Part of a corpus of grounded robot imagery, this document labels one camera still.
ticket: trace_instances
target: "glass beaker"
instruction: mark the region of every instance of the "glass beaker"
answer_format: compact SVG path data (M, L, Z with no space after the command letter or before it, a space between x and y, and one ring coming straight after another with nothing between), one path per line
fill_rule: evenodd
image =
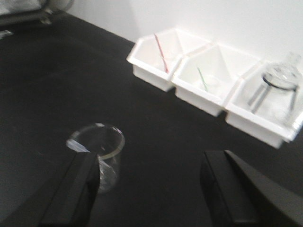
M123 133L115 126L95 123L74 132L66 145L76 152L96 152L100 169L99 193L108 192L119 179Z

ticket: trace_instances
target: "black countertop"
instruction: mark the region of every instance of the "black countertop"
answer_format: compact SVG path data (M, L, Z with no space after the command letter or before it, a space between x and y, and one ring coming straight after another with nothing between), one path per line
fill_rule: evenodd
M205 150L229 149L303 196L303 132L279 150L264 144L135 77L132 46L72 16L0 40L1 210L53 176L74 155L66 139L94 122L118 127L126 144L120 182L97 196L90 227L211 226Z

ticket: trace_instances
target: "transparent glass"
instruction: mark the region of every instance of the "transparent glass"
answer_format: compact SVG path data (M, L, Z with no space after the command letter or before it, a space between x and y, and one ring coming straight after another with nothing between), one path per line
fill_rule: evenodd
M66 145L76 152L96 152L99 169L99 193L108 192L119 179L123 133L115 126L95 123L74 132Z
M296 68L300 59L300 55L290 52L283 62L269 64L264 74L265 79L277 88L295 89L302 80L302 75Z

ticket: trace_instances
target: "black plastic part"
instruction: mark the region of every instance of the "black plastic part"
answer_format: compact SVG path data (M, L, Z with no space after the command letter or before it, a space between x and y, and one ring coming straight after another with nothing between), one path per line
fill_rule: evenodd
M201 187L214 227L259 227L260 219L224 151L205 152Z
M273 182L238 156L226 151L265 227L303 227L303 198Z
M78 153L39 226L85 226L98 187L96 154Z
M0 27L16 24L20 22L25 22L25 21L39 20L41 18L48 17L49 13L46 12L46 9L50 5L50 3L51 3L50 0L46 0L45 4L43 4L40 9L1 15Z

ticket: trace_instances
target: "white plastic tray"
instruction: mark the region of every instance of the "white plastic tray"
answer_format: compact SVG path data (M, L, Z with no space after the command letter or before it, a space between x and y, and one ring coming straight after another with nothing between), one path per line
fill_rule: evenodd
M217 116L239 85L239 78L258 61L221 44L204 49L184 59L175 72L176 96Z
M284 141L293 141L302 126L302 122L296 128L285 126L291 92L281 92L271 89L262 105L255 112L251 112L248 100L254 95L258 87L264 83L261 74L264 72L266 62L261 64L251 75L242 79L235 91L226 110L228 124L248 133L251 136L279 148ZM299 91L297 100L302 99L302 91Z
M146 82L168 91L173 87L171 78L178 68L183 56L202 50L210 42L180 29L169 29L156 33L168 72L161 56L155 35L140 38L127 60L133 64L134 75Z

